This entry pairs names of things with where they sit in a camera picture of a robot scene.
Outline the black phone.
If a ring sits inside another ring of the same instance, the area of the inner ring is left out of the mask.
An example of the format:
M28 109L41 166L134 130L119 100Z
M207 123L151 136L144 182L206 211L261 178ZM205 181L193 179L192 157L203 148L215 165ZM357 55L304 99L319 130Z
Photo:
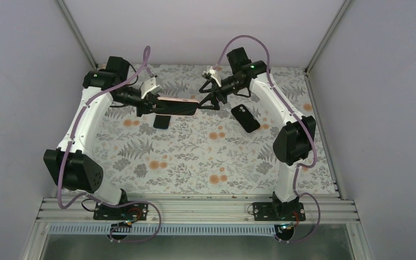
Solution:
M170 126L171 116L156 115L153 123L155 129L168 129Z

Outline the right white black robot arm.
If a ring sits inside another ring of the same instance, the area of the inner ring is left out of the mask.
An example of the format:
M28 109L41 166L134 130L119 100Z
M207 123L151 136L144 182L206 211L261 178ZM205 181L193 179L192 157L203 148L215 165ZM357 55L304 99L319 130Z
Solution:
M205 93L200 109L219 110L219 103L227 103L228 95L238 95L247 89L255 94L280 126L272 145L279 161L278 184L272 193L271 212L277 220L286 220L298 210L296 191L298 168L304 165L309 153L315 153L316 120L295 108L280 90L264 61L251 61L244 48L230 51L227 59L232 75L222 79L212 66L202 73L205 83L199 89Z

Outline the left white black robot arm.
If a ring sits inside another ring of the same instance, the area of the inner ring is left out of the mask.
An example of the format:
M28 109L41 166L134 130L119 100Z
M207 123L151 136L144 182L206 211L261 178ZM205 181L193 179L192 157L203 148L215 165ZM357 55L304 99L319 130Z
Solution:
M81 100L66 135L56 149L46 150L43 156L57 186L61 209L85 197L107 206L115 219L128 215L126 192L105 178L102 166L92 158L92 143L113 102L134 106L141 113L154 111L157 97L153 91L160 86L147 66L149 56L146 48L142 64L132 75L128 74L128 61L111 56L105 69L91 70L84 76Z

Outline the black phone case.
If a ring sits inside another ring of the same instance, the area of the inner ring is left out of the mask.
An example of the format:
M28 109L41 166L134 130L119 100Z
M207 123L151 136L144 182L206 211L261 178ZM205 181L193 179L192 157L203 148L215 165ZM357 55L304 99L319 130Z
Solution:
M247 133L252 133L261 126L246 105L241 104L233 107L231 109L231 114Z

